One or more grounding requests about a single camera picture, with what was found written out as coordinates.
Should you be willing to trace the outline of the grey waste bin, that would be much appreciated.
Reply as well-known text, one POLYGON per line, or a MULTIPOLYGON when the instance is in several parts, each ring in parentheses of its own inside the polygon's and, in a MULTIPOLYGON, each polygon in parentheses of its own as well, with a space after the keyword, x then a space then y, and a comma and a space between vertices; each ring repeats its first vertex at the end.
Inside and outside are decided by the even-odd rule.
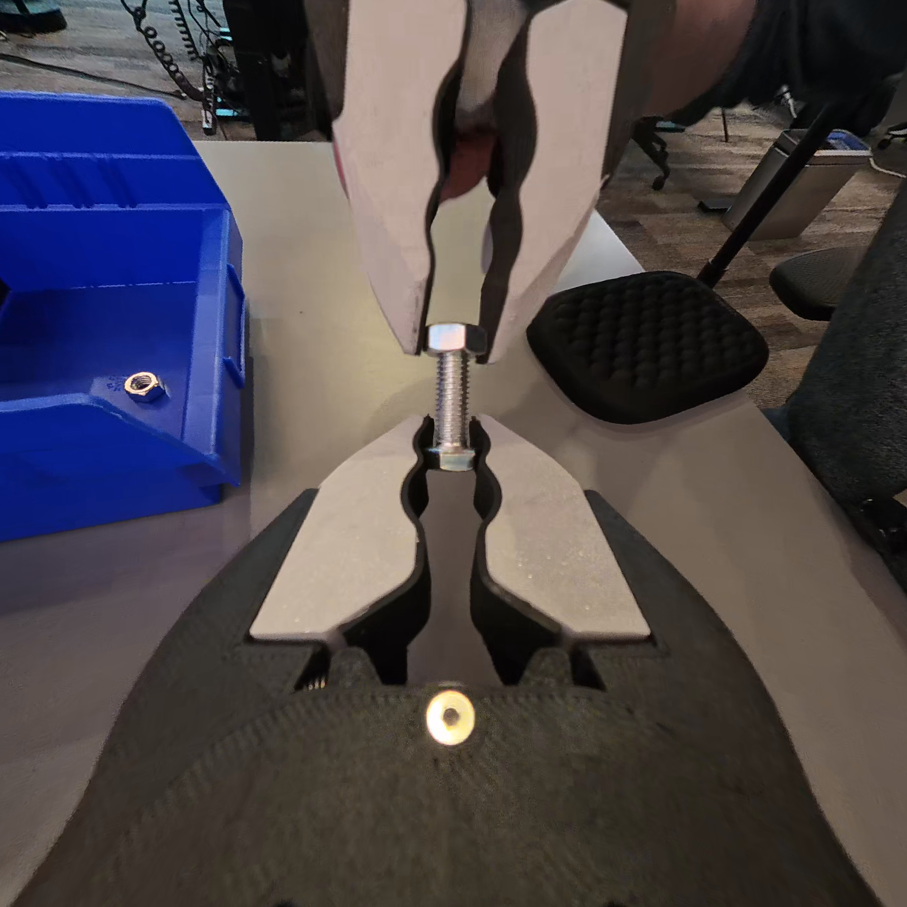
MULTIPOLYGON (((805 129, 784 130, 733 198, 722 223, 735 230, 787 160, 789 152, 806 135, 805 129)), ((799 237, 818 214, 868 163, 871 148, 847 130, 833 130, 813 154, 776 205, 751 236, 753 241, 789 240, 799 237)))

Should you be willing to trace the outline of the silver hex bolt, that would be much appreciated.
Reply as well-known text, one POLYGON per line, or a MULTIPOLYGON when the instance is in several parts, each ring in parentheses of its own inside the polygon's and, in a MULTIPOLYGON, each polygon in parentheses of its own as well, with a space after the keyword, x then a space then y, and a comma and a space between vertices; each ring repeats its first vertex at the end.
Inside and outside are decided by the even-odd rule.
POLYGON ((436 360, 436 415, 430 450, 439 470, 470 471, 475 452, 470 441, 469 367, 478 358, 464 353, 433 358, 436 360))

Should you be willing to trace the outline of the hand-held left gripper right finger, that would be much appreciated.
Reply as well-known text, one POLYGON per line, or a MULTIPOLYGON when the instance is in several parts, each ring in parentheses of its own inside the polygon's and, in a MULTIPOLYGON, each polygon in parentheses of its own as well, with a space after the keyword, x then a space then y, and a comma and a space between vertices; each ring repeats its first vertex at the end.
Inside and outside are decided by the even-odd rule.
POLYGON ((494 670, 517 684, 541 650, 648 644, 650 624, 578 481, 491 416, 471 424, 480 517, 470 614, 494 670))

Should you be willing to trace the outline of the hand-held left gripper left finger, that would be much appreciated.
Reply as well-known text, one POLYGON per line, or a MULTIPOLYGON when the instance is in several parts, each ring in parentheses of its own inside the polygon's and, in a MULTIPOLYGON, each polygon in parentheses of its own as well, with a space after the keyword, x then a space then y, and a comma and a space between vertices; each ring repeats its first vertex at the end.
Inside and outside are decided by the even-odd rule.
POLYGON ((252 621, 257 642, 366 652, 384 684, 407 680, 425 629, 431 578, 421 516, 433 420, 410 416, 350 456, 317 488, 252 621))

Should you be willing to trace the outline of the grey office chair seat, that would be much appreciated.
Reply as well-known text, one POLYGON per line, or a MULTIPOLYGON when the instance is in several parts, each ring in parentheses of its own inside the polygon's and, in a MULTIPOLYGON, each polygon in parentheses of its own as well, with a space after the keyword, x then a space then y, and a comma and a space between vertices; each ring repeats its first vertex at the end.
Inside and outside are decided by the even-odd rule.
POLYGON ((864 256, 864 248, 809 251, 778 263, 768 283, 799 318, 829 322, 864 256))

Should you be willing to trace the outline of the office chair base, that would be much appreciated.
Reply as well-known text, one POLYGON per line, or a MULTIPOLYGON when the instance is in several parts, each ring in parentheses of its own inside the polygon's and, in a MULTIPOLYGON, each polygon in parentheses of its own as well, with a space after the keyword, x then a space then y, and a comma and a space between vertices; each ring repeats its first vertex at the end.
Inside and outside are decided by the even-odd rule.
POLYGON ((659 176, 652 182, 652 190, 662 191, 671 173, 667 163, 667 142, 662 134, 677 134, 685 131, 686 126, 658 117, 646 117, 635 124, 631 134, 632 141, 659 169, 659 176))

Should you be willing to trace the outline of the person's right forearm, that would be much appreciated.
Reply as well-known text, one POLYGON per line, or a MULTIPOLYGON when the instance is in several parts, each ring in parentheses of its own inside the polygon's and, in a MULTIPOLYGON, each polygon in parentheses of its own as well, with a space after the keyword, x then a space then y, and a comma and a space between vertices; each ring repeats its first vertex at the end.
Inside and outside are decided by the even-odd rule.
POLYGON ((905 67, 904 1, 677 2, 643 116, 690 125, 714 108, 868 94, 905 67))

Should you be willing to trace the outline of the person's right hand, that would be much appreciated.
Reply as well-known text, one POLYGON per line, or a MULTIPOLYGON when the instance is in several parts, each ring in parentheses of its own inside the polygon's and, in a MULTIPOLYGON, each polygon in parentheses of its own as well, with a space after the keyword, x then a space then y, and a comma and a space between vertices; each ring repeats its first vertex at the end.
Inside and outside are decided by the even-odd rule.
POLYGON ((457 132, 448 161, 440 202, 460 198, 487 177, 497 134, 493 129, 457 132))

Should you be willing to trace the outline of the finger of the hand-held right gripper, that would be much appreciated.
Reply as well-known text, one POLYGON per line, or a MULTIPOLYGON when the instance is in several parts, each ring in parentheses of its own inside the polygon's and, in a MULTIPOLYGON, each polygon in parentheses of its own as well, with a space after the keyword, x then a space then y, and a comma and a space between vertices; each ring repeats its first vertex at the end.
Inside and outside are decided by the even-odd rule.
POLYGON ((540 8, 501 62, 479 313, 488 364, 537 315, 589 221, 604 181, 628 18, 611 2, 540 8))
POLYGON ((362 267, 405 355, 419 355, 432 293, 431 226, 445 181, 439 131, 468 32, 462 1, 347 6, 343 105, 334 120, 362 267))

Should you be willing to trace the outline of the blue plastic bin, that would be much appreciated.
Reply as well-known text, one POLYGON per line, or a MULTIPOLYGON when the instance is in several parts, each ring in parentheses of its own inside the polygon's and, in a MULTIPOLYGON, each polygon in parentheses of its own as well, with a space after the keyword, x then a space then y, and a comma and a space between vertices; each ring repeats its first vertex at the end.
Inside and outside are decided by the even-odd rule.
POLYGON ((241 480, 227 201, 162 101, 2 93, 2 539, 216 504, 241 480), (167 395, 131 400, 157 374, 167 395))

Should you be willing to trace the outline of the black wrist rest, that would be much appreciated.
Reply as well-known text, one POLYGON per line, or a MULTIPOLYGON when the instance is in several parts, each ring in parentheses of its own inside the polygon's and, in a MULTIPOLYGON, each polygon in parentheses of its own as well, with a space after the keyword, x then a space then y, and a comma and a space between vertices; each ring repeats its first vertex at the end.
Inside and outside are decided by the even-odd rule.
POLYGON ((769 357, 742 314, 701 281, 672 271, 562 290, 526 336, 563 395, 615 425, 655 422, 735 393, 769 357))

